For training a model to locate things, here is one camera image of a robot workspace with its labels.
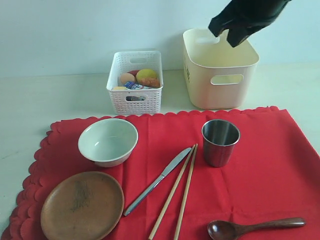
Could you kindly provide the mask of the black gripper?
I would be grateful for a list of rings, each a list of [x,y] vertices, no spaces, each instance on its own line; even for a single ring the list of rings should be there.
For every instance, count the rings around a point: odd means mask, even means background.
[[[288,3],[288,0],[232,0],[211,19],[208,29],[216,38],[228,29],[227,42],[235,48],[254,34],[258,26],[272,24]]]

